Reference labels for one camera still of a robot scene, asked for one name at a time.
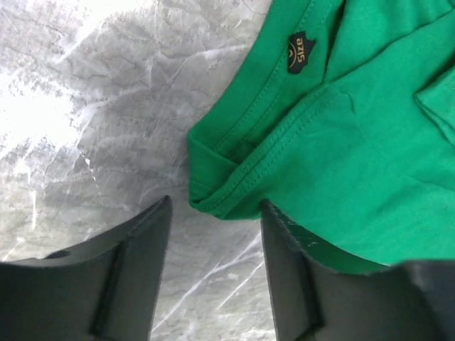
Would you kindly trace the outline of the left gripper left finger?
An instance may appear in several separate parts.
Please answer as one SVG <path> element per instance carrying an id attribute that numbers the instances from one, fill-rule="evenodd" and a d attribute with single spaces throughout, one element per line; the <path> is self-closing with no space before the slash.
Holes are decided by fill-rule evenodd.
<path id="1" fill-rule="evenodd" d="M 1 263 L 2 340 L 148 340 L 173 205 L 42 259 Z"/>

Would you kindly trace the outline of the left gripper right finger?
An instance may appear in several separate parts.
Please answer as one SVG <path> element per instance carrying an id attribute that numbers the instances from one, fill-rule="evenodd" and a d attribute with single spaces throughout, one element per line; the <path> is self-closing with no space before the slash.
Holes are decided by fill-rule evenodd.
<path id="1" fill-rule="evenodd" d="M 453 340 L 454 263 L 381 266 L 262 203 L 262 243 L 278 340 Z"/>

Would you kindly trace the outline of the green t-shirt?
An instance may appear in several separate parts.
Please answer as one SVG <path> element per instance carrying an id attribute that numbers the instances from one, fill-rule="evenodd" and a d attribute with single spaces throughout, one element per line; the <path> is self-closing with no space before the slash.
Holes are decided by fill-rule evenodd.
<path id="1" fill-rule="evenodd" d="M 188 152 L 201 212 L 269 200 L 371 264 L 453 259 L 454 2 L 273 1 Z"/>

